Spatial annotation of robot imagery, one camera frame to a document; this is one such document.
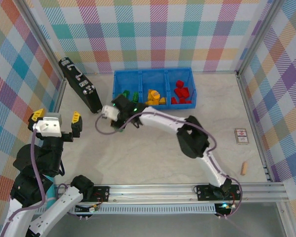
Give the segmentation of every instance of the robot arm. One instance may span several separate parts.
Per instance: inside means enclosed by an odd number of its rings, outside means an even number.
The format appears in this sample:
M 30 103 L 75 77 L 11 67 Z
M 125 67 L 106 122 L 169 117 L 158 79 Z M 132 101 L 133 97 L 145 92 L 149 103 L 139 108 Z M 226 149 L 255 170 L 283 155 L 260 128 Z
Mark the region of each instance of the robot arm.
M 182 152 L 196 159 L 206 173 L 213 193 L 223 198 L 231 186 L 231 180 L 222 171 L 213 154 L 209 152 L 208 135 L 197 129 L 202 126 L 198 120 L 189 116 L 180 118 L 162 113 L 143 103 L 135 104 L 119 95 L 113 101 L 113 106 L 104 106 L 102 117 L 112 120 L 111 126 L 120 128 L 131 118 L 131 123 L 137 128 L 140 125 L 152 126 L 176 135 Z

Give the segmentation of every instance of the plaid backdrop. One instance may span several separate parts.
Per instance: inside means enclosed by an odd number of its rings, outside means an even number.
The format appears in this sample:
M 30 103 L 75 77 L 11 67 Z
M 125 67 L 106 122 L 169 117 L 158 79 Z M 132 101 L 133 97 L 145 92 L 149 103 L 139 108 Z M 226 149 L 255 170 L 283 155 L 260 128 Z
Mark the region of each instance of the plaid backdrop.
M 51 110 L 60 81 L 12 0 L 0 0 L 0 229 L 17 174 L 18 150 L 29 143 L 31 113 Z
M 54 45 L 60 45 L 65 55 L 84 73 L 163 67 L 234 71 L 245 46 L 241 48 L 242 42 L 249 40 L 250 45 L 272 2 L 39 1 L 48 18 L 47 23 L 41 20 L 32 0 L 27 3 L 56 55 L 60 58 Z M 258 21 L 255 10 L 259 4 L 266 5 L 266 8 Z M 254 24 L 249 27 L 254 18 L 257 27 L 254 28 Z M 56 35 L 54 39 L 48 34 L 46 24 Z
M 244 76 L 268 161 L 296 218 L 296 0 L 286 0 Z

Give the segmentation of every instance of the blue plastic organizer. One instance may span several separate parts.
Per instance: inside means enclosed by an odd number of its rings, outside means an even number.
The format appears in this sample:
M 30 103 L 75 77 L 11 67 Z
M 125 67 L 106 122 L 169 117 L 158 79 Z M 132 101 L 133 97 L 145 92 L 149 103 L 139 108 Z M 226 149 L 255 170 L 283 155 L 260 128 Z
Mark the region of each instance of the blue plastic organizer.
M 184 87 L 188 87 L 192 104 L 171 104 L 171 97 L 178 97 L 174 93 L 177 80 L 184 82 Z M 113 85 L 113 99 L 124 90 L 129 90 L 129 99 L 132 100 L 134 92 L 139 93 L 139 102 L 146 102 L 148 90 L 153 89 L 160 93 L 160 97 L 166 97 L 165 105 L 153 105 L 158 110 L 180 110 L 194 109 L 196 106 L 196 88 L 194 84 L 191 68 L 171 68 L 171 69 L 149 69 L 134 71 L 115 71 Z

